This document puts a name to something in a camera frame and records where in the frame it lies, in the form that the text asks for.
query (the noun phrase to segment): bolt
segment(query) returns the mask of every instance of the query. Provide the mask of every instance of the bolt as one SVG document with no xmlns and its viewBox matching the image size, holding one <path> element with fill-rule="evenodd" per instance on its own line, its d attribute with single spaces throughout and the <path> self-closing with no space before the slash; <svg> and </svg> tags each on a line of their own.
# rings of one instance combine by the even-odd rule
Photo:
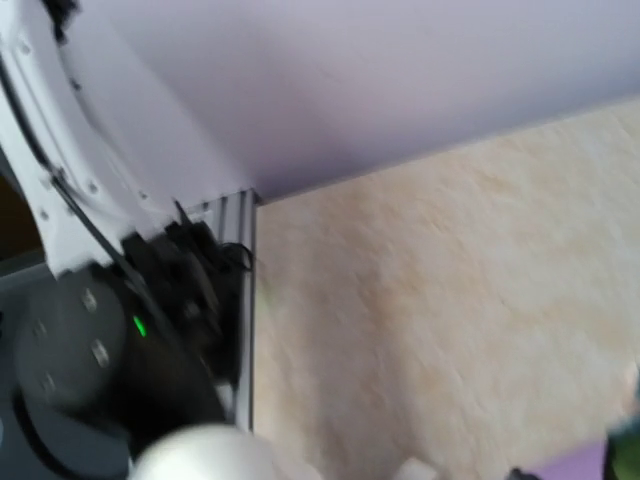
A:
<svg viewBox="0 0 640 480">
<path fill-rule="evenodd" d="M 82 304 L 89 313 L 94 313 L 98 309 L 98 301 L 93 295 L 93 292 L 88 288 L 84 291 L 84 295 L 82 296 Z"/>
<path fill-rule="evenodd" d="M 107 368 L 109 366 L 109 352 L 107 352 L 107 349 L 104 348 L 100 340 L 93 341 L 91 351 L 101 368 Z"/>
</svg>

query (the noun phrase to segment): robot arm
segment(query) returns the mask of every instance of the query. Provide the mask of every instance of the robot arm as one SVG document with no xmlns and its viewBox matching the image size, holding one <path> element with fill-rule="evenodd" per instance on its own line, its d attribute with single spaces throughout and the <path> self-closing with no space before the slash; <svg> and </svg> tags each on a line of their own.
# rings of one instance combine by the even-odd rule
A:
<svg viewBox="0 0 640 480">
<path fill-rule="evenodd" d="M 175 220 L 174 199 L 189 209 L 250 187 L 95 2 L 48 3 L 0 3 L 0 145 L 55 276 L 112 260 L 51 188 L 53 172 L 120 251 L 132 232 L 151 238 Z"/>
<path fill-rule="evenodd" d="M 250 428 L 250 182 L 84 8 L 0 2 L 0 146 L 57 280 L 30 300 L 16 405 L 124 429 L 133 456 L 185 425 Z"/>
</svg>

